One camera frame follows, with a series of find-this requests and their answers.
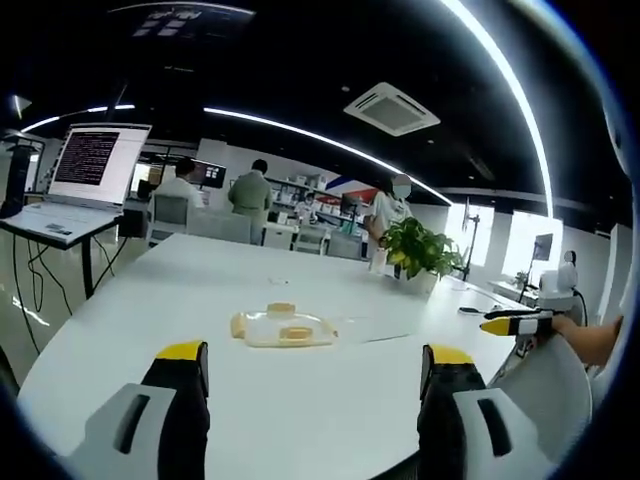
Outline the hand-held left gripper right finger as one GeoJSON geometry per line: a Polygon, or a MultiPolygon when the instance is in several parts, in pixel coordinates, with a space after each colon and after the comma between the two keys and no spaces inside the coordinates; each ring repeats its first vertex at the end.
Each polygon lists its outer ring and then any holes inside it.
{"type": "Polygon", "coordinates": [[[534,423],[455,348],[423,347],[417,432],[419,479],[544,479],[553,469],[534,423]]]}

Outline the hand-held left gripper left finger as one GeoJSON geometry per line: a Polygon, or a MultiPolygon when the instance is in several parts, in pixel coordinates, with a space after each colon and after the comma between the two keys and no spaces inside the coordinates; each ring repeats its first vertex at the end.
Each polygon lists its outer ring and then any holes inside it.
{"type": "Polygon", "coordinates": [[[170,345],[87,419],[64,466],[76,479],[203,479],[208,396],[207,343],[170,345]]]}

